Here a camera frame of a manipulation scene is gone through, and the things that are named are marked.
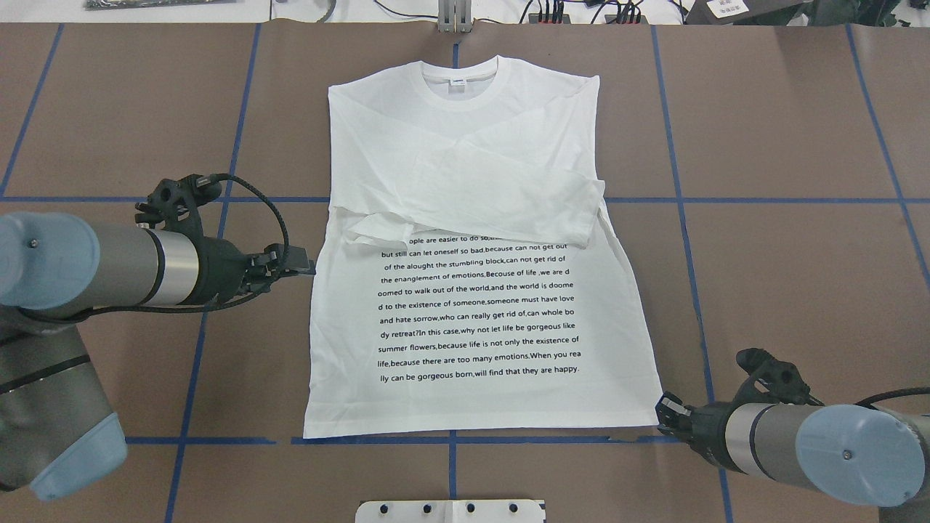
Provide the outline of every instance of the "black wire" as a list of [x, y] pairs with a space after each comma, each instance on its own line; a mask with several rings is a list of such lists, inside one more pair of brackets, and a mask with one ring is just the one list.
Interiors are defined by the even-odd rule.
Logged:
[[261, 200], [262, 203], [264, 203], [272, 210], [275, 219], [278, 221], [278, 226], [281, 228], [281, 237], [284, 240], [284, 248], [281, 251], [281, 260], [278, 262], [277, 269], [272, 271], [271, 281], [265, 283], [265, 285], [261, 286], [259, 290], [253, 290], [250, 294], [247, 294], [238, 300], [233, 300], [232, 302], [225, 302], [216, 305], [207, 303], [197, 307], [147, 307], [144, 305], [120, 305], [113, 307], [100, 307], [99, 309], [86, 309], [85, 311], [81, 311], [75, 315], [62, 319], [45, 317], [28, 309], [20, 309], [20, 312], [24, 316], [36, 321], [46, 321], [48, 323], [78, 323], [90, 318], [91, 316], [102, 315], [105, 313], [157, 313], [163, 315], [181, 315], [222, 311], [255, 300], [259, 295], [267, 291], [272, 283], [278, 281], [281, 278], [281, 273], [285, 267], [285, 263], [287, 262], [287, 256], [290, 254], [290, 236], [287, 233], [285, 219], [281, 216], [281, 211], [278, 210], [278, 207], [274, 205], [272, 200], [270, 200], [268, 196], [263, 194], [261, 191], [256, 189], [255, 186], [251, 183], [233, 176], [232, 174], [219, 174], [215, 176], [217, 177], [217, 181], [233, 181], [239, 185], [242, 185], [250, 193], [254, 194], [259, 200]]
[[[539, 10], [541, 12], [542, 3], [540, 2], [540, 0], [536, 0], [536, 1], [539, 2]], [[523, 23], [524, 18], [526, 18], [526, 11], [529, 11], [529, 7], [532, 5], [533, 5], [533, 0], [529, 0], [528, 2], [526, 2], [526, 7], [524, 7], [524, 14], [520, 15], [520, 21], [518, 21], [517, 23]]]
[[385, 6], [384, 4], [381, 4], [381, 2], [379, 2], [378, 0], [371, 0], [371, 1], [374, 2], [375, 4], [378, 4], [378, 7], [384, 9], [385, 11], [387, 11], [387, 12], [389, 12], [389, 13], [393, 13], [393, 14], [399, 16], [399, 17], [408, 17], [408, 18], [412, 18], [412, 19], [431, 19], [431, 20], [439, 20], [439, 17], [437, 17], [436, 15], [408, 15], [408, 14], [406, 14], [406, 13], [401, 13], [401, 12], [395, 11], [395, 10], [391, 9], [390, 7], [387, 7], [387, 6]]
[[869, 396], [861, 401], [857, 401], [855, 405], [859, 405], [860, 407], [865, 407], [868, 409], [875, 409], [872, 404], [878, 403], [879, 401], [885, 401], [886, 399], [893, 399], [896, 397], [923, 395], [930, 395], [930, 387], [911, 387], [909, 389], [897, 389], [896, 391]]
[[678, 14], [682, 15], [682, 25], [684, 25], [684, 15], [687, 14], [688, 10], [684, 8], [683, 0], [678, 0], [676, 3], [675, 0], [669, 0], [671, 4], [675, 7], [678, 7]]
[[601, 11], [604, 10], [605, 7], [618, 6], [618, 5], [619, 5], [619, 2], [617, 2], [617, 0], [610, 0], [608, 2], [604, 2], [603, 4], [601, 4], [600, 7], [597, 8], [597, 11], [594, 12], [594, 18], [591, 19], [591, 23], [594, 23], [597, 20], [597, 16], [601, 14]]
[[316, 23], [323, 23], [329, 20], [329, 17], [333, 16], [333, 11], [335, 10], [336, 10], [336, 0], [329, 0], [329, 8], [326, 10], [326, 13], [322, 17], [320, 17], [319, 20], [316, 21]]

